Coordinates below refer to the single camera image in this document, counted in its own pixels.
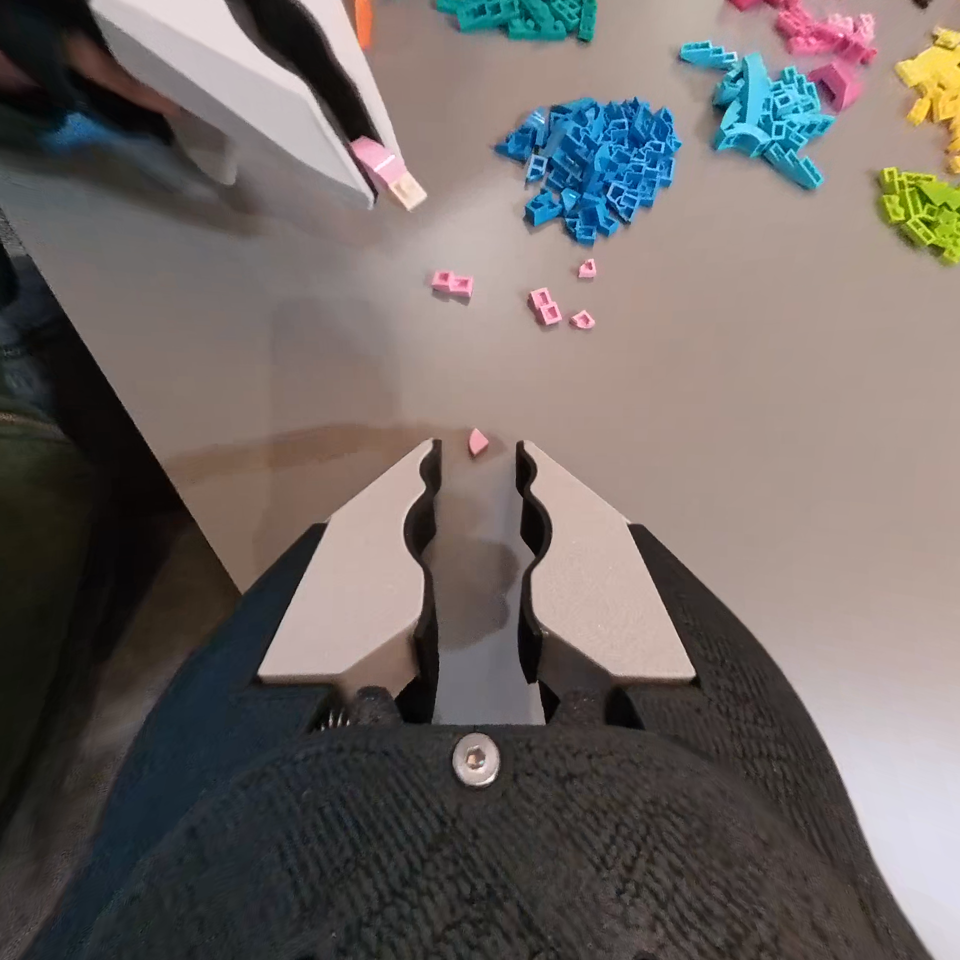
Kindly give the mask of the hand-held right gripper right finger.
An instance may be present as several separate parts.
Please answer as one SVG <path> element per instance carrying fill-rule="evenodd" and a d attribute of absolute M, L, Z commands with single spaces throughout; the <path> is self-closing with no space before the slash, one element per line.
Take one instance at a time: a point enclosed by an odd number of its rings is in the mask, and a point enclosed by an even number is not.
<path fill-rule="evenodd" d="M 586 702 L 641 724 L 633 698 L 685 698 L 698 676 L 630 520 L 531 440 L 515 448 L 521 577 L 517 649 L 546 724 Z"/>

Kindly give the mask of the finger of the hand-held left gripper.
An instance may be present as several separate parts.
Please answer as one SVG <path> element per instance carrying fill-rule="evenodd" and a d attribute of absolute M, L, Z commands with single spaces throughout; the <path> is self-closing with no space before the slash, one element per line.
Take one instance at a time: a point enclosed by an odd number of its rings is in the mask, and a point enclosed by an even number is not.
<path fill-rule="evenodd" d="M 374 172 L 377 143 L 404 161 L 356 31 L 340 1 L 271 1 L 270 59 L 277 64 L 270 140 L 312 172 Z"/>
<path fill-rule="evenodd" d="M 227 2 L 94 1 L 117 62 L 237 147 L 272 147 L 371 210 L 376 193 L 307 83 L 266 54 Z"/>

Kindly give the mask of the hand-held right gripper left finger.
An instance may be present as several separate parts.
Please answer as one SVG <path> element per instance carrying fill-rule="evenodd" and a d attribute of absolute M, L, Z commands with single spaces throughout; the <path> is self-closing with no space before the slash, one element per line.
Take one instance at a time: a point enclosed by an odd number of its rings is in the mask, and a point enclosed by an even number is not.
<path fill-rule="evenodd" d="M 334 511 L 258 667 L 270 687 L 342 702 L 381 688 L 409 723 L 434 718 L 439 627 L 425 553 L 437 533 L 442 443 L 421 442 Z"/>

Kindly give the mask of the pink and cream lego assembly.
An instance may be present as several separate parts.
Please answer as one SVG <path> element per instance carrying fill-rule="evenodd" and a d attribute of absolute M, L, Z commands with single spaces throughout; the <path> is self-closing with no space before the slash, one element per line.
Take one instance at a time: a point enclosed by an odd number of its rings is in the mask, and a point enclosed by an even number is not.
<path fill-rule="evenodd" d="M 404 210 L 415 210 L 427 199 L 425 188 L 394 151 L 366 136 L 351 141 L 350 149 L 366 174 L 396 199 Z"/>

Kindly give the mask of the pile of teal lego pieces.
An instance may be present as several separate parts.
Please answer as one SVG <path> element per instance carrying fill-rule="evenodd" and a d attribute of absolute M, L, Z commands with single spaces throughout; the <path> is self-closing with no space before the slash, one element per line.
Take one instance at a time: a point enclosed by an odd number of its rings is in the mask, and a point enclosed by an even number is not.
<path fill-rule="evenodd" d="M 461 33 L 500 32 L 516 42 L 594 40 L 596 1 L 435 1 Z"/>

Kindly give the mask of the pile of blue lego pieces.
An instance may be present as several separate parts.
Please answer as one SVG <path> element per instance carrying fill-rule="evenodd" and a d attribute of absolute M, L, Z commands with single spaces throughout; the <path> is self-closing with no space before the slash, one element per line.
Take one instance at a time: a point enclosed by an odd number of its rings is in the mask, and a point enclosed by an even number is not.
<path fill-rule="evenodd" d="M 681 147 L 666 106 L 581 98 L 536 108 L 492 150 L 523 168 L 528 227 L 558 222 L 592 247 L 653 208 L 674 182 Z"/>

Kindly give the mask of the pile of cyan lego pieces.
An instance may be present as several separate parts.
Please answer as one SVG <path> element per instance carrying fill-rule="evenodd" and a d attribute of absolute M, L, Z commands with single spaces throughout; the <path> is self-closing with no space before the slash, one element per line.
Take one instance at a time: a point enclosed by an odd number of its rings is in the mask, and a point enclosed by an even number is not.
<path fill-rule="evenodd" d="M 681 45 L 678 60 L 720 74 L 711 99 L 718 114 L 715 152 L 764 162 L 805 191 L 823 185 L 824 174 L 806 150 L 832 129 L 836 118 L 824 111 L 811 78 L 793 65 L 772 78 L 761 53 L 739 55 L 710 41 Z"/>

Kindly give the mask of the pile of pink lego pieces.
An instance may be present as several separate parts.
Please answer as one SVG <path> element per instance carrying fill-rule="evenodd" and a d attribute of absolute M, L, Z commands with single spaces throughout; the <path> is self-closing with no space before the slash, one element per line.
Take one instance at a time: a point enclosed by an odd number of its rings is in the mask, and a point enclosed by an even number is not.
<path fill-rule="evenodd" d="M 771 5 L 778 10 L 774 29 L 791 55 L 833 56 L 855 66 L 870 66 L 878 54 L 874 45 L 877 22 L 871 13 L 831 13 L 817 18 L 802 1 Z"/>

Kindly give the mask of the large magenta lego slope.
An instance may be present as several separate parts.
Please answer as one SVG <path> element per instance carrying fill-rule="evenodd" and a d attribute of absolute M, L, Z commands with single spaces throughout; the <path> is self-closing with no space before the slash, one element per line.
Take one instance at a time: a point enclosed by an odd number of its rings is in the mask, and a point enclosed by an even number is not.
<path fill-rule="evenodd" d="M 842 59 L 833 59 L 806 74 L 812 85 L 822 90 L 834 113 L 846 111 L 858 102 L 863 92 L 863 81 L 855 66 Z"/>

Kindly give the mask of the pile of lime lego pieces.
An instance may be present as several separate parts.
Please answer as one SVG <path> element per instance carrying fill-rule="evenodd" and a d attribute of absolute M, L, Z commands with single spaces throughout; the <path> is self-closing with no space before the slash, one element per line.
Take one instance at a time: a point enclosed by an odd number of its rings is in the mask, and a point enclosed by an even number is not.
<path fill-rule="evenodd" d="M 876 211 L 881 222 L 910 247 L 946 266 L 959 263 L 959 188 L 934 174 L 895 166 L 877 173 Z"/>

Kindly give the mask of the pile of yellow lego pieces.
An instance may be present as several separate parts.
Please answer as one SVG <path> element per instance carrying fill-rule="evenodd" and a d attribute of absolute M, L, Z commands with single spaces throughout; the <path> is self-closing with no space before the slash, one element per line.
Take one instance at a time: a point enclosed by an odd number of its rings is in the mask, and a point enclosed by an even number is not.
<path fill-rule="evenodd" d="M 894 65 L 897 78 L 916 94 L 906 114 L 914 127 L 930 122 L 948 134 L 945 169 L 959 175 L 959 30 L 937 27 L 932 43 Z"/>

